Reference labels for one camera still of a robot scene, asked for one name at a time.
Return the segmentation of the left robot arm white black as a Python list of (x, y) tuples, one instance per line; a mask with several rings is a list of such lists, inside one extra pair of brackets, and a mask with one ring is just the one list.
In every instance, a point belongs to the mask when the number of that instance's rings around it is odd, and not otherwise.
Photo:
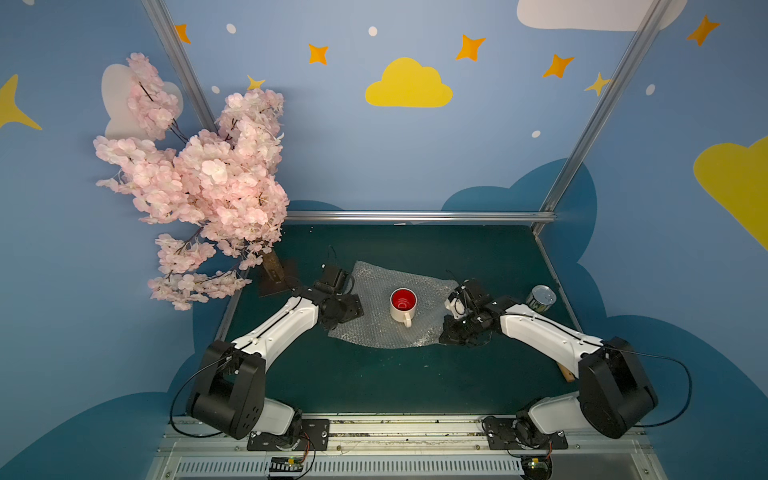
[(216, 340), (205, 351), (187, 401), (196, 420), (234, 438), (251, 433), (296, 437), (300, 413), (266, 397), (275, 360), (303, 333), (327, 329), (363, 315), (356, 294), (328, 295), (310, 288), (290, 297), (274, 315), (232, 342)]

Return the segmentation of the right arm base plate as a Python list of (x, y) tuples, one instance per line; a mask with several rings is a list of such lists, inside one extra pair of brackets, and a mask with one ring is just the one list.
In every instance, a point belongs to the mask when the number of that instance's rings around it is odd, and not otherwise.
[(528, 419), (486, 416), (480, 425), (491, 450), (566, 450), (563, 432), (544, 434)]

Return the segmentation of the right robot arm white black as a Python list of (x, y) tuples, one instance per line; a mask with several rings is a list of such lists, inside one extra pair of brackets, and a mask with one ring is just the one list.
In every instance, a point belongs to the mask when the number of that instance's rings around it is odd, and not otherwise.
[(576, 392), (543, 398), (516, 414), (516, 435), (523, 444), (536, 447), (560, 431), (587, 428), (618, 439), (658, 405), (637, 352), (621, 338), (605, 341), (585, 335), (507, 298), (477, 305), (454, 297), (445, 307), (441, 343), (466, 344), (496, 330), (554, 360), (577, 379)]

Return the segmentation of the white mug red inside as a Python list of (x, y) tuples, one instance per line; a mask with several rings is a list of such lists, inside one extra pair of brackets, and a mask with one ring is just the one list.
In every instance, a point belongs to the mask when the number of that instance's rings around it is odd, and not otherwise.
[(405, 328), (411, 328), (417, 305), (418, 298), (412, 290), (399, 288), (390, 296), (390, 317)]

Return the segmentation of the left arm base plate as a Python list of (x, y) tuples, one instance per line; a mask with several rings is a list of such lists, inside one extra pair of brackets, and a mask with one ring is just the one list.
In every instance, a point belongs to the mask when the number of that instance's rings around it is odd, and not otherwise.
[(252, 432), (248, 451), (326, 451), (330, 439), (330, 421), (326, 418), (294, 421), (284, 435)]

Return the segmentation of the bubble wrap sheet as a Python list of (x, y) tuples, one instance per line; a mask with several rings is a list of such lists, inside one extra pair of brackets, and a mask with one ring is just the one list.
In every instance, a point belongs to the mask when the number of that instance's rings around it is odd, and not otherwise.
[(352, 292), (363, 315), (328, 333), (334, 339), (377, 349), (415, 348), (437, 344), (443, 332), (444, 306), (456, 289), (442, 280), (358, 261), (352, 270)]

